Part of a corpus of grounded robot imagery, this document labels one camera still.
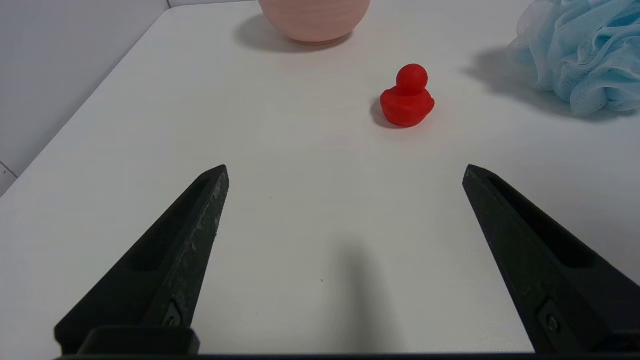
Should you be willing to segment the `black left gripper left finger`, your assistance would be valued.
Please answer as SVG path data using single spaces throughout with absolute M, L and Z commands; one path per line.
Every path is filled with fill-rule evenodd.
M 55 326 L 62 354 L 197 354 L 192 330 L 230 187 L 202 173 Z

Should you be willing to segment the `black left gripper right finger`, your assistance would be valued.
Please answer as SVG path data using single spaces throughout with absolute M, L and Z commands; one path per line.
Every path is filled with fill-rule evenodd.
M 538 354 L 637 354 L 640 287 L 495 173 L 462 187 Z

